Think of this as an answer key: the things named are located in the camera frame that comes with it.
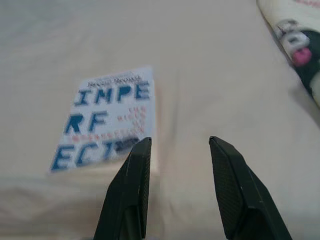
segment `cartoon character print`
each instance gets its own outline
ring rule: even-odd
[[[311,60],[312,52],[308,48],[310,39],[299,30],[297,21],[282,20],[274,32],[294,66],[304,66]]]
[[[320,33],[293,19],[280,21],[274,32],[304,87],[320,103]]]

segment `pink object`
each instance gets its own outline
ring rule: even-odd
[[[292,55],[293,65],[295,65],[296,67],[302,67],[311,60],[311,57],[312,57],[312,53],[309,50],[309,48],[305,47],[305,48],[299,49],[295,51],[294,54]]]

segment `pillow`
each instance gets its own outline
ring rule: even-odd
[[[320,106],[320,0],[257,0],[275,39]]]

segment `white bed sheet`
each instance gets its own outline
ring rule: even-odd
[[[103,174],[46,172],[80,82],[145,65],[160,162],[148,236],[224,239],[215,135],[265,183],[293,239],[320,238],[320,112],[254,0],[1,1],[0,238],[92,237]]]

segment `white book cover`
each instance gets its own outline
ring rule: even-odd
[[[152,137],[150,171],[156,172],[155,107],[151,67],[84,80],[71,105],[49,171],[68,170],[68,175],[80,173],[87,177],[91,172],[93,181],[99,173],[113,176],[133,145]]]

